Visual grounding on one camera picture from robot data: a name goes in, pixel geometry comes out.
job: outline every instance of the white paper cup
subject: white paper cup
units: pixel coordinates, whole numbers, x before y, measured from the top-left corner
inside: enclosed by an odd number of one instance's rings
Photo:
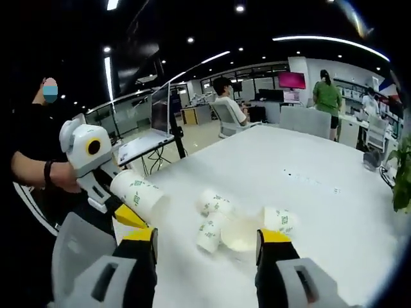
[[[168,198],[135,171],[120,172],[110,190],[147,223],[156,225],[165,218]]]
[[[260,218],[264,228],[289,234],[295,227],[296,218],[288,210],[277,210],[272,207],[264,207]]]
[[[198,229],[197,245],[214,253],[221,241],[221,229],[230,219],[219,212],[212,212]]]
[[[252,218],[229,221],[221,230],[221,240],[235,252],[256,252],[259,223]]]
[[[205,190],[201,194],[196,202],[196,208],[205,216],[212,212],[221,212],[226,216],[231,216],[235,211],[234,205],[229,200],[222,198],[210,189]]]

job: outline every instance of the white table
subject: white table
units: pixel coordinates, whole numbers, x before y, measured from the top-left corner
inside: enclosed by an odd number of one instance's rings
[[[210,257],[195,245],[203,221],[195,201],[207,188],[250,214],[262,206],[294,212],[300,256],[331,275],[348,304],[370,300],[393,267],[398,242],[390,226],[392,192],[362,166],[362,155],[337,142],[256,126],[150,176],[171,196],[168,225],[159,226],[153,307],[258,307],[254,265]]]

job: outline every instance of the computer monitor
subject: computer monitor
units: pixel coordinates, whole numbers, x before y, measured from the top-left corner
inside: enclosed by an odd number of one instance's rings
[[[303,73],[280,72],[278,73],[278,82],[281,88],[306,88],[306,80]]]
[[[163,135],[170,133],[170,83],[149,96],[152,104],[152,129]]]

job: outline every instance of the laptop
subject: laptop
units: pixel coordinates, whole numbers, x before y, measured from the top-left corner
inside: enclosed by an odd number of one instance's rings
[[[132,160],[148,153],[174,139],[170,134],[170,83],[148,96],[151,104],[151,128],[141,137],[120,147],[118,164],[124,166]]]

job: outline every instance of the pink screen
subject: pink screen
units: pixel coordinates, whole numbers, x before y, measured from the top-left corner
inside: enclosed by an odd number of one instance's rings
[[[282,72],[278,74],[278,81],[279,86],[282,88],[306,88],[306,80],[303,73]]]

